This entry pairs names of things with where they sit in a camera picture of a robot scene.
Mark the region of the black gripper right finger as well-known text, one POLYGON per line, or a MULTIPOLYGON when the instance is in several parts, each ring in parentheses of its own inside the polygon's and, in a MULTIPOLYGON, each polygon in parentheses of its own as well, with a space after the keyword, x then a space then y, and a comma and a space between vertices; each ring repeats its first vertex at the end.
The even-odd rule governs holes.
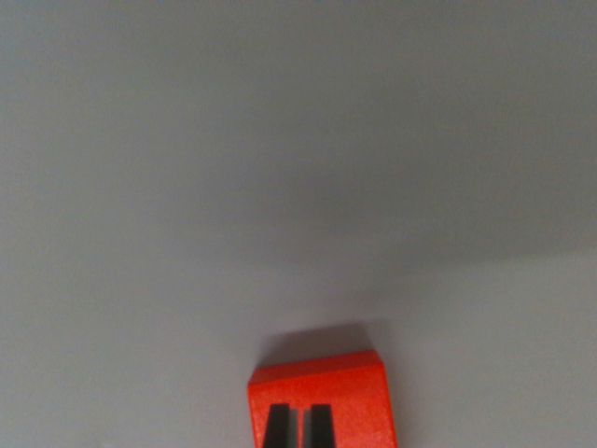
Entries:
POLYGON ((337 447, 330 404, 317 403, 304 412, 302 442, 305 448, 337 447))

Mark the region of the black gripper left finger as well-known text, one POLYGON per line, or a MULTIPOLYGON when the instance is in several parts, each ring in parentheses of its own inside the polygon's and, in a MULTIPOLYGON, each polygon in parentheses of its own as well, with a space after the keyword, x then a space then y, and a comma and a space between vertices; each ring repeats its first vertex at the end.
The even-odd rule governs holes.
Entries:
POLYGON ((274 403, 269 408, 263 448, 297 448, 299 442, 298 410, 288 403, 274 403))

